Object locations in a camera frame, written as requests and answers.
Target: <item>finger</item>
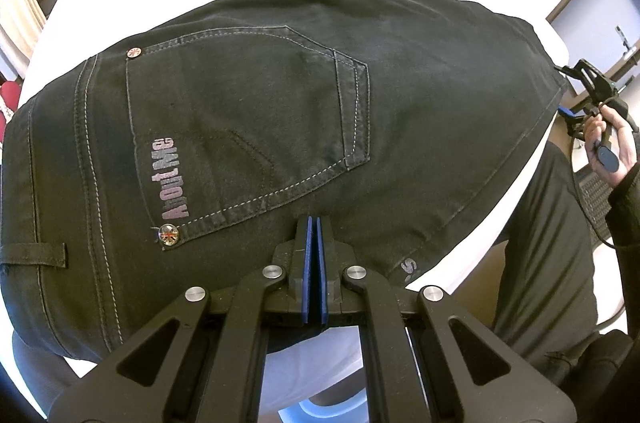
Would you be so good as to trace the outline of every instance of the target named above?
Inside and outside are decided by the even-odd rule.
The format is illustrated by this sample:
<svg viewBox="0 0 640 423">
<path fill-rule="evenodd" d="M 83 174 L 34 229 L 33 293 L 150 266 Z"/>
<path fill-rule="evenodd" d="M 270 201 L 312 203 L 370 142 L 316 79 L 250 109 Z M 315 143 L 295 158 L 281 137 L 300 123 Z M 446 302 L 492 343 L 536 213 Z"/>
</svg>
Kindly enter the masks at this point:
<svg viewBox="0 0 640 423">
<path fill-rule="evenodd" d="M 631 129 L 631 126 L 628 124 L 628 122 L 624 120 L 622 116 L 620 116 L 620 113 L 618 113 L 618 111 L 616 111 L 615 109 L 612 109 L 609 106 L 602 106 L 600 112 L 602 113 L 602 117 L 616 129 L 624 129 L 625 127 Z"/>
<path fill-rule="evenodd" d="M 587 132 L 587 130 L 589 130 L 589 128 L 593 125 L 593 122 L 595 121 L 596 119 L 593 116 L 588 117 L 587 121 L 582 126 L 582 132 Z"/>
<path fill-rule="evenodd" d="M 596 143 L 602 140 L 602 127 L 592 125 L 591 129 L 584 133 L 584 145 L 587 149 L 587 154 L 595 151 Z"/>
</svg>

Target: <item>curtain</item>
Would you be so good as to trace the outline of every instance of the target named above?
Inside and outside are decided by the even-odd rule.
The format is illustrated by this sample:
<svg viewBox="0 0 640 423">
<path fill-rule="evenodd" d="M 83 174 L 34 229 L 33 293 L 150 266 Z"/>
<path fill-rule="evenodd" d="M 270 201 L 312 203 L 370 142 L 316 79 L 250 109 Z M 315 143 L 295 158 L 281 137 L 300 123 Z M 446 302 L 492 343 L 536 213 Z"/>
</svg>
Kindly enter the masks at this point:
<svg viewBox="0 0 640 423">
<path fill-rule="evenodd" d="M 14 45 L 12 47 L 9 43 L 3 42 L 0 36 L 0 46 L 20 76 L 24 76 L 20 67 L 22 63 L 16 64 L 15 61 L 20 60 L 20 57 L 22 60 L 24 57 L 31 59 L 45 21 L 37 0 L 0 0 L 0 26 Z M 17 49 L 18 52 L 7 53 L 5 49 Z"/>
</svg>

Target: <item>black sleeve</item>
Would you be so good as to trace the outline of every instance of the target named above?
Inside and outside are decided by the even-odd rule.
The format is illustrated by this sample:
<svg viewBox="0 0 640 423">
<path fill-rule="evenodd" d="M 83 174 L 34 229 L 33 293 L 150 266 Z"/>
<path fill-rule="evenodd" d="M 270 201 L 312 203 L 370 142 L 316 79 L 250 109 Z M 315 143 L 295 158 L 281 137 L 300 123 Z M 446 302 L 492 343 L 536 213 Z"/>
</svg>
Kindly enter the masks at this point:
<svg viewBox="0 0 640 423">
<path fill-rule="evenodd" d="M 613 242 L 620 249 L 618 264 L 626 304 L 629 336 L 635 339 L 640 331 L 640 164 L 636 163 L 609 195 L 611 210 L 606 216 Z"/>
</svg>

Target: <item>red object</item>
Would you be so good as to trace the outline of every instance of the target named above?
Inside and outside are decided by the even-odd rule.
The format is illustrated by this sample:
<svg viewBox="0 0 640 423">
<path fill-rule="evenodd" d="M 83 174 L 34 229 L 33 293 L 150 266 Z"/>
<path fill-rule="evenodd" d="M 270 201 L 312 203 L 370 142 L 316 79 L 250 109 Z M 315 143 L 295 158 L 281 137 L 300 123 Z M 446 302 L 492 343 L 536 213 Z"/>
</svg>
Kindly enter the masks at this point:
<svg viewBox="0 0 640 423">
<path fill-rule="evenodd" d="M 20 99 L 21 88 L 16 82 L 5 82 L 0 86 L 0 96 L 4 100 L 6 106 L 14 111 L 18 110 L 18 100 Z M 6 128 L 6 119 L 4 114 L 0 112 L 0 143 L 4 142 L 4 129 Z"/>
</svg>

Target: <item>person's leg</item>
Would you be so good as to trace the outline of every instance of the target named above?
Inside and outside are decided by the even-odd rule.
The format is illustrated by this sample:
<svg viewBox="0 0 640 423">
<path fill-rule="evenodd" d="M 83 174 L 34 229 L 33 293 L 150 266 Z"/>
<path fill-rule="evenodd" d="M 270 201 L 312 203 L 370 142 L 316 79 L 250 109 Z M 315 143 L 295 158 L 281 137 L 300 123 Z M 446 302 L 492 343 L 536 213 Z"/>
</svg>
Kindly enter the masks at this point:
<svg viewBox="0 0 640 423">
<path fill-rule="evenodd" d="M 15 331 L 12 346 L 20 375 L 44 414 L 48 415 L 56 398 L 78 382 L 78 375 L 64 358 L 29 347 Z"/>
<path fill-rule="evenodd" d="M 509 223 L 493 331 L 539 371 L 594 332 L 593 256 L 569 162 L 547 143 Z"/>
</svg>

